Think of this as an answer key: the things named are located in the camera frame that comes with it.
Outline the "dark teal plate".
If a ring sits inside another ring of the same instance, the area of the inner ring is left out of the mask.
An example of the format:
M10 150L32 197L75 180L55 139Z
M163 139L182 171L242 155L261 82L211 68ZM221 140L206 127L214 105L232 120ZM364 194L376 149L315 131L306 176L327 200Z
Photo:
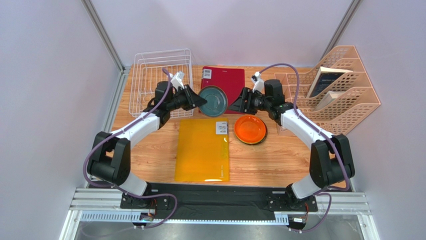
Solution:
M206 104L199 107L199 111L208 117L219 117L228 108L228 98L225 92L217 86L207 86L201 89L199 96L206 100Z

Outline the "orange plate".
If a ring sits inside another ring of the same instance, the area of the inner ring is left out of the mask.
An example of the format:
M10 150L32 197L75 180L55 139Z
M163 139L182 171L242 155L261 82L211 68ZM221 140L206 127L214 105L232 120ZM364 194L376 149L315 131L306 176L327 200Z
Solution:
M268 134L266 124L254 115L243 115L234 124L235 135L264 135Z

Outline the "lime green plate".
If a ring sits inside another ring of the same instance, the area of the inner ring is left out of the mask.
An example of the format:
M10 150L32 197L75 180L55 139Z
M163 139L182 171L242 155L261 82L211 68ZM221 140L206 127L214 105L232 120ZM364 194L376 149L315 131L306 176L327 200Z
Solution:
M260 135L240 135L236 134L236 138L246 145L259 145L262 144L267 139L267 134L260 134Z

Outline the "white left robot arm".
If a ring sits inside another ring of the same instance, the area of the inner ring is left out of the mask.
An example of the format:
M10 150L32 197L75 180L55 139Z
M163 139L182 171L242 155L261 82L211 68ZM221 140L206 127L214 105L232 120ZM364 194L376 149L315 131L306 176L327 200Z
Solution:
M132 197L143 197L148 183L131 171L131 151L136 144L161 129L178 109L189 111L207 100L189 85L173 86L169 81L157 84L153 98L135 120L111 133L101 131L94 139L92 150L84 160L85 177L93 176Z

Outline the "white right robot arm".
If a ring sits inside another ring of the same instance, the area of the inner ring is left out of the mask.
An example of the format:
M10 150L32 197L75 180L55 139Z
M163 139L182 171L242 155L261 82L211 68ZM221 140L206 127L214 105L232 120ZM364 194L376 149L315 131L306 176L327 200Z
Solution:
M285 100L283 86L277 79L264 83L264 93L244 87L229 110L255 115L266 111L270 119L292 132L310 149L309 173L290 184L285 193L292 201L303 200L334 184L346 182L355 175L349 139L344 134L332 134L309 120L291 102Z

